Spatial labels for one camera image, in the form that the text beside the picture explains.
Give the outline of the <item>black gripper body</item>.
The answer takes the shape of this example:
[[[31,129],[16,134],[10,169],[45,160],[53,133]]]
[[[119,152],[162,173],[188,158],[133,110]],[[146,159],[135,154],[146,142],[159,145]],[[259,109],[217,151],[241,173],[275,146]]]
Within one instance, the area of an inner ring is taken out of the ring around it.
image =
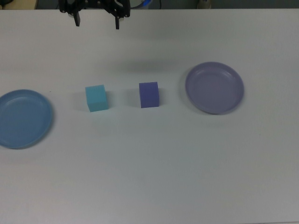
[[[106,11],[114,11],[116,3],[112,0],[84,0],[83,9],[105,9]]]

